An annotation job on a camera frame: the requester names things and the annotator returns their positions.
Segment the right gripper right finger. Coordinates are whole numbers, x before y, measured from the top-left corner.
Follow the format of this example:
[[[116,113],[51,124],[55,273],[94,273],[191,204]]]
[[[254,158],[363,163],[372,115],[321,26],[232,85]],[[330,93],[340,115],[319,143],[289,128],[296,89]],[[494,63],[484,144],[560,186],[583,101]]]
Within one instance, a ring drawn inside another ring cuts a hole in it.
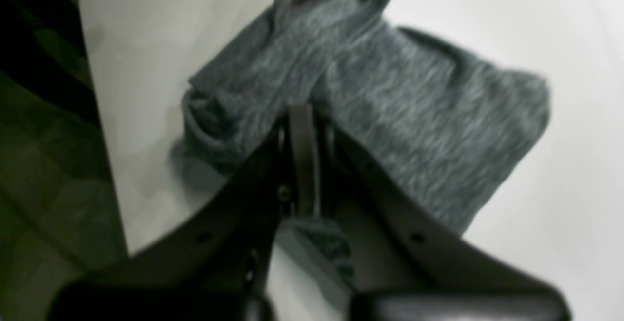
[[[321,213],[351,250],[349,321],[571,320],[555,287],[444,228],[352,137],[313,116]]]

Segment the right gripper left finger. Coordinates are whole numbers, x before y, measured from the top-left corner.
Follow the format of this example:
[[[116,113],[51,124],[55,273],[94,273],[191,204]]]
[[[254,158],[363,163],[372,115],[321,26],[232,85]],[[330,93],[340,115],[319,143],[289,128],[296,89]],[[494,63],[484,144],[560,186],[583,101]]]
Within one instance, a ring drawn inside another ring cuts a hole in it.
[[[312,106],[290,106],[189,221],[143,251],[64,287],[50,321],[273,321],[265,296],[285,220],[315,214]]]

